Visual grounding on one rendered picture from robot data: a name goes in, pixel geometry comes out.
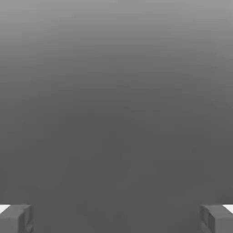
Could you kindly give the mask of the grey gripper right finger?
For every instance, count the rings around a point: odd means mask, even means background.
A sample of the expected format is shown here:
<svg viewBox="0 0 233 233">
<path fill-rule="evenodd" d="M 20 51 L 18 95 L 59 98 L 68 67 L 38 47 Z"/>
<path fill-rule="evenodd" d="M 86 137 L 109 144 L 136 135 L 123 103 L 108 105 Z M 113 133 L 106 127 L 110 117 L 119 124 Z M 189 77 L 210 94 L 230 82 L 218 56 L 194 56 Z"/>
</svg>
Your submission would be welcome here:
<svg viewBox="0 0 233 233">
<path fill-rule="evenodd" d="M 201 233 L 233 233 L 233 204 L 201 205 Z"/>
</svg>

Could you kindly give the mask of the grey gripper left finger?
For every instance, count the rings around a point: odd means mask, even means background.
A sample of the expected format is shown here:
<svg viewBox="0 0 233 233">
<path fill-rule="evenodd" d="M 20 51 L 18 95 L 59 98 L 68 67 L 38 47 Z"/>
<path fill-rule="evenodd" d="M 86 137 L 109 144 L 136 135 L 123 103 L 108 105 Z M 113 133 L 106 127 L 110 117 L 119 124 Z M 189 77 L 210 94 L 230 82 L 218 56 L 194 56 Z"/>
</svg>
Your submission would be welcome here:
<svg viewBox="0 0 233 233">
<path fill-rule="evenodd" d="M 33 213 L 30 204 L 0 204 L 0 233 L 34 233 Z"/>
</svg>

